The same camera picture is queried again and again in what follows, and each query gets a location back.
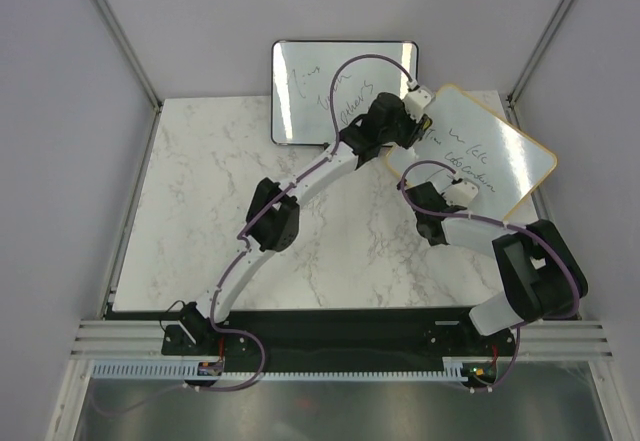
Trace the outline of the yellow-framed whiteboard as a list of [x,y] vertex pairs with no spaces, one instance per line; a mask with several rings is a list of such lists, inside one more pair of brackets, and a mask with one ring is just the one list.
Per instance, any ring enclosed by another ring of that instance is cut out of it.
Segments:
[[432,125],[422,140],[392,148],[387,166],[410,186],[428,181],[439,189],[458,172],[478,187],[475,214],[509,218],[557,166],[549,149],[455,85],[436,92],[427,114]]

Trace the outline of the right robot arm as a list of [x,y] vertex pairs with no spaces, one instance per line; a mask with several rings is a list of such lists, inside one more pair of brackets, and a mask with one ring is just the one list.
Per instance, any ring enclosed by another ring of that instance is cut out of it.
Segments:
[[497,263],[502,291],[471,308],[457,331],[465,353],[482,354],[493,334],[504,329],[577,314],[588,282],[553,222],[518,226],[470,214],[430,182],[399,189],[415,213],[416,230],[430,245],[463,247]]

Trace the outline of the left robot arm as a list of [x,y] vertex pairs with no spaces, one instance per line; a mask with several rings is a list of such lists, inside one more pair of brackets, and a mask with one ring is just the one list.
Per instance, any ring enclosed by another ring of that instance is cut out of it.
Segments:
[[274,254],[288,249],[298,236],[301,208],[333,182],[378,157],[383,146],[410,148],[421,140],[431,119],[427,106],[435,95],[414,86],[403,97],[383,92],[368,111],[346,127],[336,127],[335,140],[302,171],[276,182],[257,185],[246,224],[237,235],[241,243],[235,259],[220,279],[179,312],[184,343],[198,355],[218,346],[221,324],[239,294]]

